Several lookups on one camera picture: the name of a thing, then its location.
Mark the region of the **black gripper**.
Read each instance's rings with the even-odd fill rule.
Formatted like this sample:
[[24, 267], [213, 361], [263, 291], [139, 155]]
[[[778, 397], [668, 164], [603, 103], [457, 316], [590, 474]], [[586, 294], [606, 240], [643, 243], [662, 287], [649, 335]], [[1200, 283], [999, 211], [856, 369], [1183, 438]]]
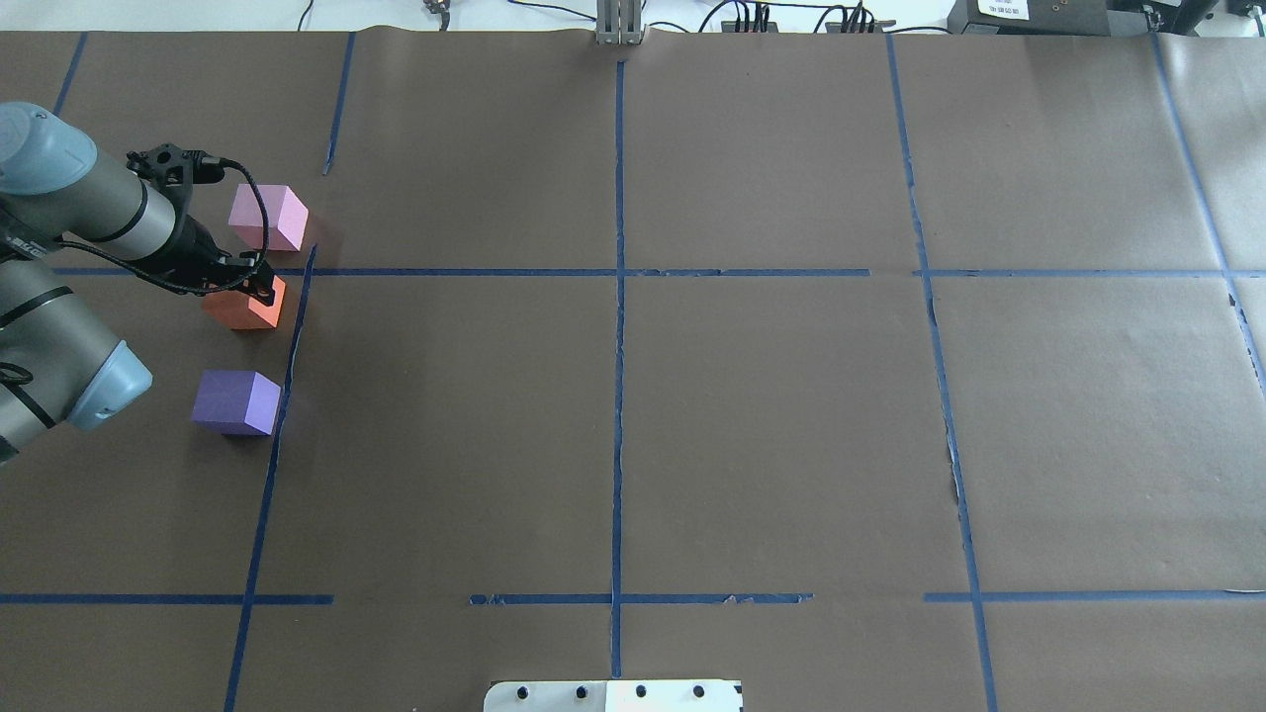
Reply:
[[177, 288], [238, 290], [261, 304], [277, 299], [275, 272], [260, 251], [227, 252], [197, 220], [185, 220], [161, 257], [158, 275]]

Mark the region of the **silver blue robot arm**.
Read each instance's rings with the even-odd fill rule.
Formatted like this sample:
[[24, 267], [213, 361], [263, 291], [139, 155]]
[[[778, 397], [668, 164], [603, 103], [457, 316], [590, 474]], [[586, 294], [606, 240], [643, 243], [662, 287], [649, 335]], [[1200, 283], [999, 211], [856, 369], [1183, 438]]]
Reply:
[[175, 296], [276, 299], [266, 248], [233, 255], [190, 208], [196, 186], [246, 166], [165, 143], [127, 160], [44, 106], [1, 108], [1, 451], [10, 462], [58, 424], [92, 431], [152, 386], [152, 372], [51, 257], [90, 255]]

